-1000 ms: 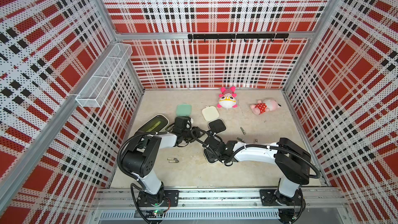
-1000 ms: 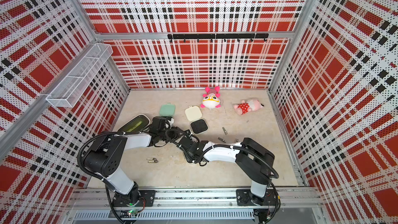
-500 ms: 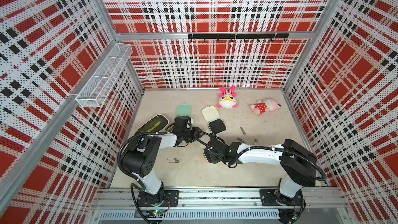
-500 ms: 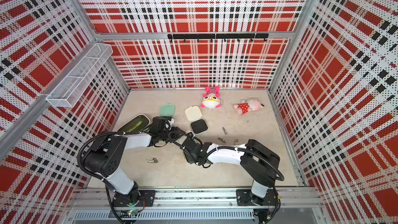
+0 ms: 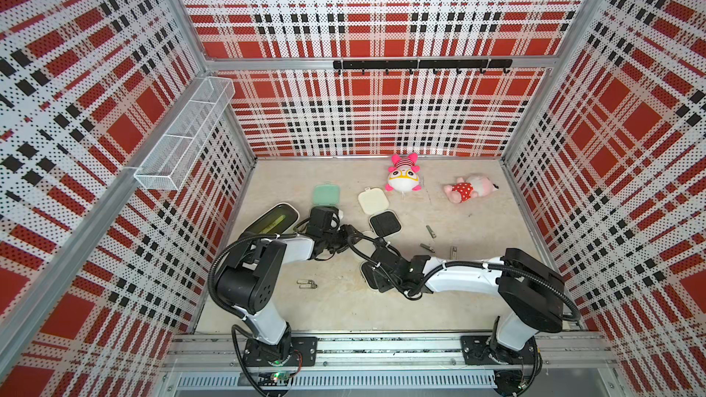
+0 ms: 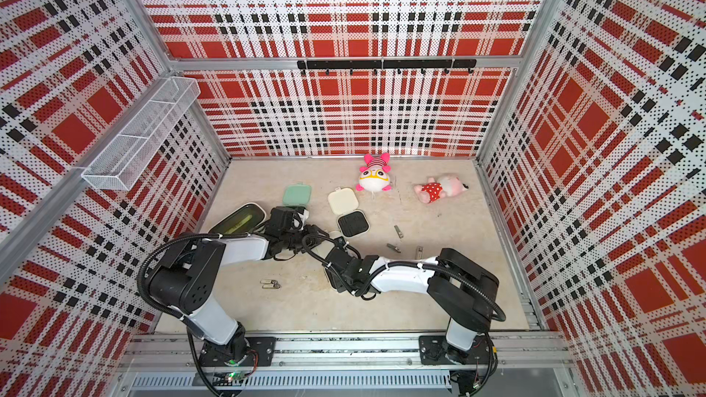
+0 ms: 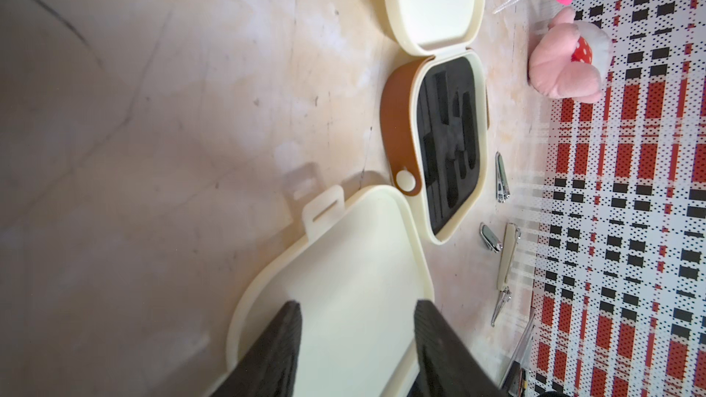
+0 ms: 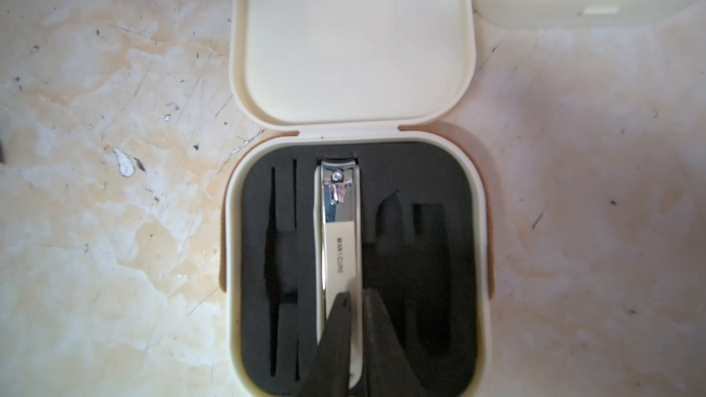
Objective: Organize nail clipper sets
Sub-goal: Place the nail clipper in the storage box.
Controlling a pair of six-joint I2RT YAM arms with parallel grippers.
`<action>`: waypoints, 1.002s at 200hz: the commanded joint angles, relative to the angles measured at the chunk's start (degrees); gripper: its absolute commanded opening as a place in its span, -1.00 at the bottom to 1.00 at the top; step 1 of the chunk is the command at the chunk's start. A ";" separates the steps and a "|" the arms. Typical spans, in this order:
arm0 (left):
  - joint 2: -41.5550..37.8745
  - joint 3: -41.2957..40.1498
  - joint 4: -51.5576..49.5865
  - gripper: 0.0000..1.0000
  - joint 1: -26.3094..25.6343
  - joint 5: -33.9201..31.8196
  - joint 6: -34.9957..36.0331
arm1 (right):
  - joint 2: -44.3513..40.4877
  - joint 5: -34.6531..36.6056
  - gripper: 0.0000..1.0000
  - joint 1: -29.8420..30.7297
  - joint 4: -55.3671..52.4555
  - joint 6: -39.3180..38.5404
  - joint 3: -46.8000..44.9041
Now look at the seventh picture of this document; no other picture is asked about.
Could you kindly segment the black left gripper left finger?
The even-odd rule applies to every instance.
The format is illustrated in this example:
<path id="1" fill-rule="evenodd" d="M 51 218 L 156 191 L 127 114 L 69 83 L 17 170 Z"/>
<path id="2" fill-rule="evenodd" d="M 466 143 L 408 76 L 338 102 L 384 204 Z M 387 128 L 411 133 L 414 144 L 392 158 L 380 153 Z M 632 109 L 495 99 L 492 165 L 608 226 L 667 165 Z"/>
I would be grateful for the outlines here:
<path id="1" fill-rule="evenodd" d="M 287 301 L 211 396 L 292 396 L 302 330 L 300 303 Z"/>

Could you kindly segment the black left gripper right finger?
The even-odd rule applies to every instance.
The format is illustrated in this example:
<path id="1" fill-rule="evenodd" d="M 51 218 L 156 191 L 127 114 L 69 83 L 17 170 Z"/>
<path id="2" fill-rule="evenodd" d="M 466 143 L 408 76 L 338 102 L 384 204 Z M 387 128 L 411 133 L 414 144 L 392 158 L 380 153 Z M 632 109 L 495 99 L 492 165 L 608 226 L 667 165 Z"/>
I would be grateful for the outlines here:
<path id="1" fill-rule="evenodd" d="M 432 301 L 414 313 L 419 374 L 414 396 L 502 396 Z"/>

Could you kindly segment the cream nail kit case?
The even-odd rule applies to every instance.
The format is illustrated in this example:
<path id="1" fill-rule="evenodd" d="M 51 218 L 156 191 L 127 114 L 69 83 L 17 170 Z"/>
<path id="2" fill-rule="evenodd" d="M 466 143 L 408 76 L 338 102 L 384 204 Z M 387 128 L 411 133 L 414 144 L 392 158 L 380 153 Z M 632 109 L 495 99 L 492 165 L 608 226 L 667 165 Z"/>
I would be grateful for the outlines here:
<path id="1" fill-rule="evenodd" d="M 235 307 L 226 377 L 241 369 L 279 310 L 299 304 L 296 396 L 405 396 L 419 373 L 414 312 L 434 297 L 401 192 L 334 186 L 302 212 L 303 238 L 264 268 Z"/>
<path id="2" fill-rule="evenodd" d="M 382 90 L 384 150 L 420 235 L 441 246 L 481 198 L 488 171 L 485 74 L 471 48 L 485 0 L 384 4 L 396 41 L 413 56 Z"/>

